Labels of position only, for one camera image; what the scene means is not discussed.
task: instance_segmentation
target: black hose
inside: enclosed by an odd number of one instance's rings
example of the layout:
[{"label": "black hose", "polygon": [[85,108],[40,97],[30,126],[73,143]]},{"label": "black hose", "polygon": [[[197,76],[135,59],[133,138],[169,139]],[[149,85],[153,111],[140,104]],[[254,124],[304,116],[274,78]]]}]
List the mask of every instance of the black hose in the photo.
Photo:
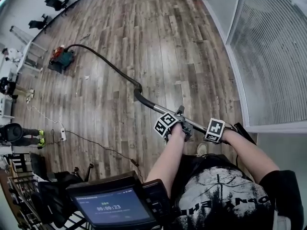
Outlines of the black hose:
[{"label": "black hose", "polygon": [[116,66],[114,66],[110,61],[108,61],[104,56],[102,56],[101,54],[97,53],[95,50],[93,50],[92,48],[82,45],[82,44],[72,44],[69,45],[67,48],[64,49],[65,52],[67,52],[71,47],[82,47],[82,48],[86,48],[87,50],[91,51],[92,53],[94,53],[95,55],[97,55],[99,58],[101,58],[102,60],[104,60],[111,68],[113,68],[120,76],[122,76],[123,78],[125,78],[126,80],[128,80],[130,83],[132,83],[135,87],[134,87],[134,96],[135,98],[141,102],[143,105],[149,107],[150,109],[153,109],[155,104],[149,100],[147,100],[144,96],[142,96],[142,85],[137,82],[136,80],[132,79],[131,77],[129,77],[127,74],[123,73],[121,70],[119,70]]}]

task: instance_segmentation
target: power strip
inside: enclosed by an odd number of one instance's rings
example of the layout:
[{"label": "power strip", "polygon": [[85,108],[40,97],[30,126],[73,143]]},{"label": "power strip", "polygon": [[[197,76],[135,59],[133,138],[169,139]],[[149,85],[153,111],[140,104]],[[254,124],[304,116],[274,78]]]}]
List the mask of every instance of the power strip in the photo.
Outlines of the power strip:
[{"label": "power strip", "polygon": [[62,140],[65,141],[66,139],[66,132],[65,132],[65,128],[61,128],[61,135],[62,135]]}]

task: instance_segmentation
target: screen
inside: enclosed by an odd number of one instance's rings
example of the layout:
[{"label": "screen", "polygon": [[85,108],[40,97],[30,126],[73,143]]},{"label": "screen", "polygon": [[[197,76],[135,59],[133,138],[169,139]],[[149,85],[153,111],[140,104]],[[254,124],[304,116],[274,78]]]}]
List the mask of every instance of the screen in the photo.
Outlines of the screen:
[{"label": "screen", "polygon": [[132,188],[75,198],[93,224],[120,223],[149,218]]}]

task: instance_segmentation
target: office chair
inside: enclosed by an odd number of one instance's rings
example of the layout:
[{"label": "office chair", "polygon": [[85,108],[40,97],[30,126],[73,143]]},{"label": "office chair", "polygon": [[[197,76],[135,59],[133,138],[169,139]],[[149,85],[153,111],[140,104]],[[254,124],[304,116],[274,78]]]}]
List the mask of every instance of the office chair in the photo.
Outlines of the office chair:
[{"label": "office chair", "polygon": [[60,1],[60,0],[45,0],[45,3],[47,6],[52,7],[55,9],[55,11],[60,11],[62,9],[67,9],[67,3],[69,2],[69,0],[64,0],[64,1]]},{"label": "office chair", "polygon": [[[64,227],[70,216],[78,211],[77,207],[70,199],[66,188],[71,184],[87,182],[90,171],[94,166],[90,164],[87,169],[85,179],[77,173],[78,168],[75,168],[73,173],[68,171],[54,173],[54,178],[57,182],[39,182],[38,191],[31,195],[32,203],[43,224],[54,223],[57,228]],[[75,228],[85,223],[82,219],[75,224]]]},{"label": "office chair", "polygon": [[32,28],[37,28],[38,30],[41,30],[44,28],[45,25],[47,25],[47,20],[49,16],[45,16],[45,14],[42,15],[42,17],[44,18],[43,21],[30,21],[29,26],[30,29]]}]

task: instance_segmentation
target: white frame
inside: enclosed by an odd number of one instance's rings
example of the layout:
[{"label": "white frame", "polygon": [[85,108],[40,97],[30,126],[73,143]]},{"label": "white frame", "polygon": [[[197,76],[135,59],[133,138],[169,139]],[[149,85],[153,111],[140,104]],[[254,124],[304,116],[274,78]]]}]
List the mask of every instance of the white frame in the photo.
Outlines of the white frame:
[{"label": "white frame", "polygon": [[242,10],[243,3],[240,4],[239,0],[236,0],[236,7],[234,9],[234,14],[231,20],[231,26],[229,28],[227,35],[224,35],[221,24],[218,21],[217,16],[215,15],[212,7],[210,6],[207,0],[202,0],[202,1],[205,4],[207,10],[209,11],[215,23],[215,26],[222,38],[224,46],[226,48],[226,52],[228,54],[232,70],[234,72],[236,85],[238,88],[240,104],[241,104],[241,111],[242,111],[242,118],[243,118],[243,125],[246,131],[250,133],[299,133],[299,134],[307,133],[307,120],[300,121],[300,122],[285,123],[285,124],[250,126],[248,106],[247,106],[244,86],[243,86],[242,78],[239,72],[239,68],[237,66],[235,55],[230,46],[230,42],[233,37],[233,32],[235,31],[236,25],[238,23],[238,17],[236,18],[236,14],[240,13],[240,11]]}]

